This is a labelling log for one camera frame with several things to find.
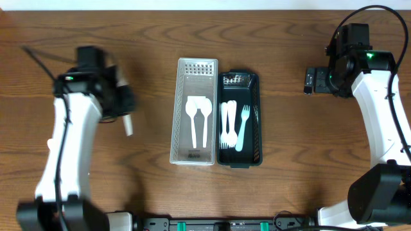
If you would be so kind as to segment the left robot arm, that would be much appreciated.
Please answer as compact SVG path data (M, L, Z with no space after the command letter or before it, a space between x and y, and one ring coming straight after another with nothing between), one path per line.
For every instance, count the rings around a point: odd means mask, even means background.
M76 50L76 65L53 76L55 125L33 202L19 202L22 230L137 230L128 211L104 212L92 204L89 169L96 129L121 117L133 134L136 101L116 59L96 46Z

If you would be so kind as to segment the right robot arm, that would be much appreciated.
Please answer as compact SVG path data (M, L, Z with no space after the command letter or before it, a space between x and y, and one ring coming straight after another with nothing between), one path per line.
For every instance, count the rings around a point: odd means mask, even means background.
M410 125L391 72L395 60L389 51L375 51L368 24L337 28L326 48L329 64L306 70L304 93L354 98L360 107L371 166L349 188L347 199L317 211L320 226L360 229L410 224L410 157L394 124L390 106L407 141Z

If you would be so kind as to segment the white plastic fork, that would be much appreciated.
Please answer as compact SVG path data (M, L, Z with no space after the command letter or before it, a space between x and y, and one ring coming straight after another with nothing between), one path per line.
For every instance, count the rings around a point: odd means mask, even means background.
M227 143L230 148L234 146L234 123L235 123L235 102L230 100L227 102L228 106L228 119L229 119L229 133L227 136Z
M220 105L221 108L221 117L222 117L222 132L220 136L220 147L222 150L226 149L228 147L227 144L227 116L228 116L228 108L227 108L227 103L222 102Z

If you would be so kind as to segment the pale pink plastic fork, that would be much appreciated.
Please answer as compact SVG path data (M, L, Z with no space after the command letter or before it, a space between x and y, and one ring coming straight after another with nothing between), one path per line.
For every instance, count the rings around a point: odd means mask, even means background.
M229 111L228 111L228 116L229 116L229 146L231 148L235 147L236 141L237 141L237 134L235 132L235 120L236 120L236 107L237 107L237 102L235 100L230 100L228 102L229 106Z

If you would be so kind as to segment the mint green plastic fork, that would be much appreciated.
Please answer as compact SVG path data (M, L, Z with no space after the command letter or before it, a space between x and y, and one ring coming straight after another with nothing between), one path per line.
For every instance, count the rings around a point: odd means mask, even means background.
M238 134L238 139L237 143L235 145L235 150L237 152L240 152L243 149L243 144L244 144L244 136L245 136L245 127L247 120L250 116L250 106L249 105L244 105L243 110L241 111L241 126L240 126L240 131Z

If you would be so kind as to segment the dark green plastic basket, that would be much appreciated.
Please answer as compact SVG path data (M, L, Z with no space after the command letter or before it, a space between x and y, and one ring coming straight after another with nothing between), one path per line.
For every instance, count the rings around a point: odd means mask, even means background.
M238 136L241 126L241 111L244 105L250 106L250 116L245 127L243 149L240 152L235 147L222 150L220 136L222 132L222 117L220 105L222 102L235 100L236 120L235 132ZM249 168L258 166L263 161L262 134L261 134L261 107L259 96L259 77L256 73L247 70L230 70L218 75L218 138L219 145L216 151L217 162L231 168Z

